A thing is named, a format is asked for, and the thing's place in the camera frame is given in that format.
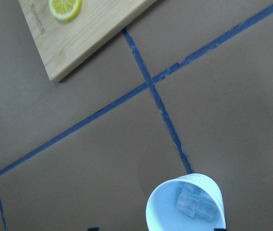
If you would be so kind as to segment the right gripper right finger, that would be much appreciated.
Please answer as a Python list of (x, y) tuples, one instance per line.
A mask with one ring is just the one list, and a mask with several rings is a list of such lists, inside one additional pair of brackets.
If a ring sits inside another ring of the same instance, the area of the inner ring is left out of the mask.
[(215, 228), (214, 231), (227, 231), (227, 230), (224, 228)]

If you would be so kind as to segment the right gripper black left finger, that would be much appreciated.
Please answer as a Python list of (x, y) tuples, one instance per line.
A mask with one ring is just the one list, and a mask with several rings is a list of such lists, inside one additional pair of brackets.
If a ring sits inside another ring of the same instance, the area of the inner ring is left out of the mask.
[(99, 231), (99, 227), (91, 227), (91, 228), (88, 228), (87, 231)]

